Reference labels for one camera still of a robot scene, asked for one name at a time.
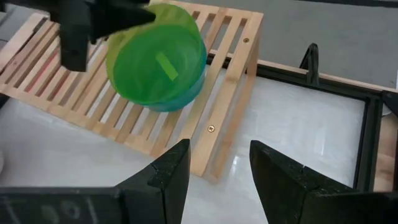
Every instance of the screw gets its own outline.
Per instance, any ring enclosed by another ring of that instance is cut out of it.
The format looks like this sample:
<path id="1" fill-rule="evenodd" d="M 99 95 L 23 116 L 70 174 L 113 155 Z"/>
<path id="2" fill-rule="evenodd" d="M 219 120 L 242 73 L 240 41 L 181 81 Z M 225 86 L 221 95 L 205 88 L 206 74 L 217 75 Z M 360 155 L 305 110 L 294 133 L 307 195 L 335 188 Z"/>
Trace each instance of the screw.
<path id="1" fill-rule="evenodd" d="M 210 126 L 207 128 L 207 131 L 209 131 L 210 133 L 212 133 L 212 132 L 214 132 L 215 129 L 216 129 L 216 128 L 215 128 L 213 125 L 210 125 Z"/>

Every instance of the wooden dish rack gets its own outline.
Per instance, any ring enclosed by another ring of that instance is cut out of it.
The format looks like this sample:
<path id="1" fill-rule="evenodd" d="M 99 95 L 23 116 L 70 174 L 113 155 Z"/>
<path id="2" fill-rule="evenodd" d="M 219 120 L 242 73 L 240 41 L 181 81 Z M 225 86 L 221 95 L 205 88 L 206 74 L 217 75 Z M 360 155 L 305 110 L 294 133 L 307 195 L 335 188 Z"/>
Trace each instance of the wooden dish rack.
<path id="1" fill-rule="evenodd" d="M 173 144 L 181 139 L 191 139 L 195 132 L 199 132 L 197 143 L 191 145 L 191 172 L 202 176 L 212 163 L 211 173 L 219 178 L 234 134 L 251 97 L 257 71 L 259 30 L 263 14 L 184 2 L 169 3 L 191 13 L 201 30 L 206 22 L 211 23 L 204 38 L 208 53 L 221 26 L 224 24 L 228 27 L 218 50 L 212 50 L 216 53 L 207 69 L 204 87 L 195 99 L 182 130 L 179 130 L 177 141 L 171 142 Z M 237 35 L 238 29 L 243 29 L 240 37 Z M 128 104 L 128 100 L 124 98 L 117 100 L 106 121 L 102 121 L 112 99 L 117 95 L 112 86 L 105 85 L 108 81 L 105 65 L 106 43 L 100 41 L 97 45 L 90 46 L 87 72 L 71 72 L 60 66 L 57 34 L 58 24 L 46 20 L 44 15 L 33 14 L 30 17 L 0 53 L 0 93 L 153 157 L 163 154 L 172 133 L 176 131 L 182 110 L 167 115 L 154 140 L 149 139 L 149 136 L 160 116 L 155 111 L 147 114 L 137 134 L 132 133 L 143 111 L 140 105 L 133 105 L 123 125 L 116 127 Z M 209 116 L 205 118 L 204 127 L 198 129 L 205 106 L 236 36 L 239 42 L 220 90 Z M 238 91 L 241 81 L 244 86 Z M 101 91 L 104 92 L 102 98 L 92 114 L 89 114 Z M 233 103 L 234 97 L 238 99 L 236 103 Z"/>

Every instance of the green plastic bowl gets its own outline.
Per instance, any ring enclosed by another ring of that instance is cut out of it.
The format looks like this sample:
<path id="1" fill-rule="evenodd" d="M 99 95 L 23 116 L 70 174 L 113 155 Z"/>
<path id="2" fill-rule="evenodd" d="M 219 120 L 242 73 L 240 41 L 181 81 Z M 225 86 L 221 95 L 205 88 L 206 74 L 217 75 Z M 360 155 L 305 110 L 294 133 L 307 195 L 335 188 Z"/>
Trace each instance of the green plastic bowl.
<path id="1" fill-rule="evenodd" d="M 186 10 L 171 4 L 147 9 L 156 14 L 153 23 L 110 37 L 108 78 L 122 97 L 136 104 L 178 110 L 203 86 L 206 48 Z"/>

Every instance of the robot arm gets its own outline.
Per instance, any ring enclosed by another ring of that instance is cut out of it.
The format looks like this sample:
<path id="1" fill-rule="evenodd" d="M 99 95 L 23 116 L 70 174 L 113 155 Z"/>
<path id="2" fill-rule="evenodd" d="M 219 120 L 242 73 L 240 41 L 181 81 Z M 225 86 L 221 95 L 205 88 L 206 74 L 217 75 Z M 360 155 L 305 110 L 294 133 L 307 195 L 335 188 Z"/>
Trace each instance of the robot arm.
<path id="1" fill-rule="evenodd" d="M 60 24 L 61 65 L 69 70 L 86 70 L 87 41 L 155 20 L 155 14 L 142 8 L 149 0 L 0 0 L 50 13 Z"/>

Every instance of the green sticker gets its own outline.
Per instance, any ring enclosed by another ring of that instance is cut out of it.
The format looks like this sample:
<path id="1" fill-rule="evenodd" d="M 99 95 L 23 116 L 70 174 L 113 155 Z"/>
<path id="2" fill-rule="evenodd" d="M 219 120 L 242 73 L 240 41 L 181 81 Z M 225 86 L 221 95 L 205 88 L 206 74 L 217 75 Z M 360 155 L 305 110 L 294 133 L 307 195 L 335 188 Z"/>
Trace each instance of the green sticker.
<path id="1" fill-rule="evenodd" d="M 175 70 L 174 66 L 170 63 L 169 59 L 162 52 L 159 52 L 156 55 L 156 60 L 159 62 L 160 66 L 163 68 L 163 71 L 166 75 L 174 81 L 178 76 L 178 72 Z"/>

